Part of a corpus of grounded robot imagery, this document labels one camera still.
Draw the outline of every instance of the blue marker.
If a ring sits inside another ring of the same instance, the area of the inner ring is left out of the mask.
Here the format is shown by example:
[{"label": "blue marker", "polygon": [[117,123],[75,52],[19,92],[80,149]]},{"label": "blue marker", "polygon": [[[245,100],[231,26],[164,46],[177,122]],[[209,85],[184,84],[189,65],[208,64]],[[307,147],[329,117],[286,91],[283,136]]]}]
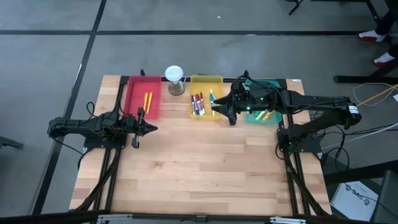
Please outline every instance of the blue marker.
[{"label": "blue marker", "polygon": [[211,103],[212,107],[214,106],[213,101],[214,101],[213,94],[210,93],[210,103]]}]

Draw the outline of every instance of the yellow tray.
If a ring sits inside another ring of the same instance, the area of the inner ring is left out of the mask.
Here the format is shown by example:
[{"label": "yellow tray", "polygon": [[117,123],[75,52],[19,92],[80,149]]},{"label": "yellow tray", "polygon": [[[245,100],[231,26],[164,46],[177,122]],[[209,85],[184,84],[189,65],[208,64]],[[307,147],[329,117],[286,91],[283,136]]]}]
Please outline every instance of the yellow tray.
[{"label": "yellow tray", "polygon": [[[210,89],[216,99],[224,96],[223,91],[223,77],[221,75],[192,75],[190,81],[190,97],[189,97],[189,116],[195,119],[220,119],[221,114],[215,112],[213,116],[210,103]],[[191,96],[203,94],[203,102],[205,104],[205,114],[204,115],[193,115],[192,111],[192,101]]]}]

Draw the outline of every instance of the white cable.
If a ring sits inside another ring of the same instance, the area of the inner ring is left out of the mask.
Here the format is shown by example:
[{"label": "white cable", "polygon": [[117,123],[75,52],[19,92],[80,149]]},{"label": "white cable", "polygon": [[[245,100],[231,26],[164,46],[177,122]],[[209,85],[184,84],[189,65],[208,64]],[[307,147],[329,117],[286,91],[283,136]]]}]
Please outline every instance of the white cable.
[{"label": "white cable", "polygon": [[[356,100],[358,103],[362,103],[362,102],[359,101],[358,98],[356,97],[355,89],[356,89],[356,88],[359,88],[359,87],[361,87],[361,86],[364,86],[364,85],[366,85],[366,84],[377,84],[377,85],[383,84],[383,85],[387,85],[387,86],[389,86],[389,87],[392,87],[392,85],[389,85],[389,84],[387,84],[387,83],[364,83],[364,84],[362,84],[362,85],[359,85],[359,86],[357,86],[357,87],[354,87],[354,88],[353,88],[353,93],[354,93],[355,100]],[[366,103],[364,103],[363,105],[366,105],[366,106],[374,106],[374,105],[380,103],[381,101],[385,100],[394,90],[397,90],[397,88],[393,88],[383,99],[381,99],[381,100],[375,102],[375,103],[372,104],[372,105],[369,105],[369,104],[366,104]]]},{"label": "white cable", "polygon": [[[372,134],[377,134],[377,133],[383,132],[383,131],[388,130],[388,129],[391,129],[391,128],[397,126],[397,125],[398,125],[398,123],[393,124],[393,125],[391,125],[391,126],[389,126],[389,127],[386,127],[386,128],[384,128],[384,129],[375,131],[375,132],[373,132],[373,133],[369,133],[369,134],[365,134],[365,135],[362,135],[362,136],[358,136],[358,137],[356,137],[356,138],[353,138],[353,139],[350,139],[350,140],[345,141],[345,143],[350,142],[350,141],[354,141],[354,140],[357,140],[357,139],[365,138],[365,137],[371,136]],[[336,143],[336,144],[332,144],[331,146],[322,147],[322,149],[328,149],[328,148],[330,148],[330,147],[337,146],[337,145],[340,145],[340,144],[341,144],[341,143],[339,142],[339,143]]]}]

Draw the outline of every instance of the plastic tray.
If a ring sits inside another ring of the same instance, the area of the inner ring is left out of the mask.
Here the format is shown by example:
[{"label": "plastic tray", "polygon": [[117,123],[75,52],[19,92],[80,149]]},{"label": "plastic tray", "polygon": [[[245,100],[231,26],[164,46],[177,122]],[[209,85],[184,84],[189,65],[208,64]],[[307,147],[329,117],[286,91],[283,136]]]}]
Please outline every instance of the plastic tray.
[{"label": "plastic tray", "polygon": [[[220,75],[192,75],[190,82],[190,96],[189,96],[189,116],[195,119],[220,119],[221,114],[215,112],[213,116],[210,103],[210,89],[216,99],[224,96],[223,77]],[[191,96],[203,93],[203,102],[205,104],[204,115],[193,115]]]},{"label": "plastic tray", "polygon": [[[259,80],[259,79],[254,79],[254,80],[257,81],[257,82],[269,82],[269,83],[273,84],[276,87],[279,86],[279,83],[277,81],[274,81],[274,80]],[[250,85],[250,84],[251,84],[251,81],[250,80],[246,80],[245,85]],[[263,118],[265,117],[265,115],[267,113],[264,113],[264,115],[261,116],[260,119],[256,120],[256,117],[257,117],[258,113],[257,112],[253,112],[251,114],[246,113],[244,115],[244,120],[247,123],[257,123],[257,124],[277,124],[280,121],[282,121],[282,114],[279,113],[279,112],[274,111],[267,120],[263,120]]]},{"label": "plastic tray", "polygon": [[162,77],[160,76],[131,76],[123,111],[137,116],[138,108],[144,107],[146,92],[148,92],[148,96],[152,92],[152,101],[149,113],[145,113],[144,119],[157,119],[160,111],[160,94],[162,93]]}]

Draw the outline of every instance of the teal tray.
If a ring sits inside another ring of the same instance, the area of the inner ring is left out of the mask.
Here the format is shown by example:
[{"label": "teal tray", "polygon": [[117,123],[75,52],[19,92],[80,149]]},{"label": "teal tray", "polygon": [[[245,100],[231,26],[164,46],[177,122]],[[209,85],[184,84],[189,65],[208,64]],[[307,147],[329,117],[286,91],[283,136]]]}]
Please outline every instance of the teal tray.
[{"label": "teal tray", "polygon": [[[269,82],[269,83],[273,84],[274,86],[279,87],[279,83],[278,83],[277,81],[274,81],[274,80],[260,80],[260,79],[254,79],[254,80],[257,81],[257,82]],[[251,81],[250,81],[250,80],[246,80],[246,82],[245,82],[245,88],[246,88],[247,90],[250,90],[250,89],[249,89],[249,87],[247,87],[246,85],[250,85],[250,84],[251,84]],[[257,123],[257,124],[277,124],[277,123],[279,123],[280,121],[282,121],[282,114],[281,114],[280,112],[276,112],[276,111],[274,111],[274,112],[272,113],[271,117],[269,117],[268,120],[263,120],[263,117],[265,117],[265,115],[266,115],[267,113],[264,113],[264,115],[261,116],[260,119],[256,120],[256,117],[257,117],[257,115],[258,115],[260,112],[261,112],[261,111],[253,111],[253,113],[251,113],[251,114],[246,113],[246,114],[244,115],[244,120],[245,120],[247,123]]]}]

